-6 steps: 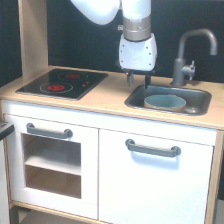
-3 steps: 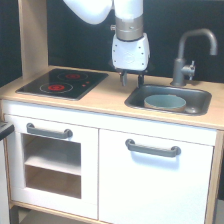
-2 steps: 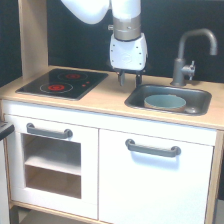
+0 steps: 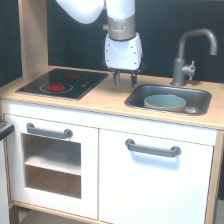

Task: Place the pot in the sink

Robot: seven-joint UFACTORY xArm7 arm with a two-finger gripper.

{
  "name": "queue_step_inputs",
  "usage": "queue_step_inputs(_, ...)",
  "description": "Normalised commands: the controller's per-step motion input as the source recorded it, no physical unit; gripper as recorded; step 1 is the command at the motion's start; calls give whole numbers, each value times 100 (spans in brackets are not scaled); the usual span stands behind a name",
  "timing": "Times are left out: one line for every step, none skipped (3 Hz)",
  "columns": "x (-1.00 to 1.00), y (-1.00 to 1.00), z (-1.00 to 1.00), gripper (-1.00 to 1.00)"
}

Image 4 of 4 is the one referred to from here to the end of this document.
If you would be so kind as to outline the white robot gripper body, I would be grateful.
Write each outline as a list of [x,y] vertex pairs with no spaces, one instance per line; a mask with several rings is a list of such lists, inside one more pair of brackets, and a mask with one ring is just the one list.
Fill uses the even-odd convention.
[[118,70],[138,70],[142,60],[142,45],[139,34],[126,41],[105,39],[105,63],[108,68]]

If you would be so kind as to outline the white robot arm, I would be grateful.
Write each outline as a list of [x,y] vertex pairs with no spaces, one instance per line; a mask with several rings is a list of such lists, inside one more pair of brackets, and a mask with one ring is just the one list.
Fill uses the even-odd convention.
[[137,84],[137,72],[142,60],[142,44],[135,23],[135,0],[56,0],[60,7],[81,24],[95,22],[106,11],[107,31],[104,44],[106,66],[113,72],[118,86],[120,73],[131,74],[131,86]]

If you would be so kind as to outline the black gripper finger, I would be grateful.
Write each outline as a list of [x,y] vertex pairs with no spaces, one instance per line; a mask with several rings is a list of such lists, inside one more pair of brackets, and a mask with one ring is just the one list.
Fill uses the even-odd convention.
[[131,71],[130,86],[133,88],[137,84],[137,71]]
[[120,84],[120,70],[119,69],[116,69],[113,72],[113,81],[115,83],[115,86],[119,86]]

